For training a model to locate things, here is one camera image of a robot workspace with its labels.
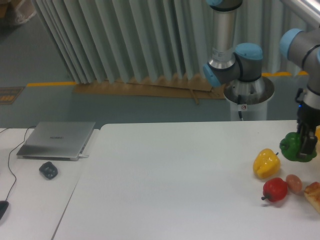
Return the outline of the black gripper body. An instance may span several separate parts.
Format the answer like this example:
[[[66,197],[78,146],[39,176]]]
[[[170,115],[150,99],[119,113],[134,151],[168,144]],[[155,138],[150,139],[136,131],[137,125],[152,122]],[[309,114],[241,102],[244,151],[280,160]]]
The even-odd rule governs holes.
[[[320,110],[300,102],[297,110],[297,124],[315,128],[320,125]]]

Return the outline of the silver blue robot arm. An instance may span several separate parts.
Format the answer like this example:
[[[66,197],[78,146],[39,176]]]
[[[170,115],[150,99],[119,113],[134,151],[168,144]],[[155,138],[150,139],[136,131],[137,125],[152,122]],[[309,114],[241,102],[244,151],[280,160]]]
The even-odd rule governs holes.
[[[267,103],[275,87],[262,75],[263,51],[254,43],[233,45],[240,0],[209,0],[213,10],[212,57],[203,72],[213,87],[224,86],[233,121],[265,120]],[[309,75],[306,88],[297,91],[297,130],[279,144],[288,160],[309,162],[316,154],[316,129],[320,124],[320,3],[317,0],[286,0],[291,10],[314,24],[306,32],[288,30],[280,39],[280,53]]]

